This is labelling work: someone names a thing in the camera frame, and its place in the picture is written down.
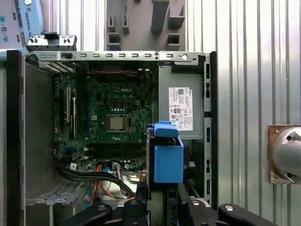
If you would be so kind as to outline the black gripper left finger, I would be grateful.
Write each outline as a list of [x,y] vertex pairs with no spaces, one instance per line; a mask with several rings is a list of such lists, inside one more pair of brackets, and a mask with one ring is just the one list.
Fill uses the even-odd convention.
[[147,184],[139,182],[132,200],[119,202],[116,208],[97,203],[66,219],[62,226],[148,226]]

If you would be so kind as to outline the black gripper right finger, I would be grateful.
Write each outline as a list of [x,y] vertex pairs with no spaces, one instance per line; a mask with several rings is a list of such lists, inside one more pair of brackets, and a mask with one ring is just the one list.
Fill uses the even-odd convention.
[[212,209],[204,201],[192,199],[185,185],[167,184],[175,190],[176,214],[179,226],[275,226],[276,224],[232,203]]

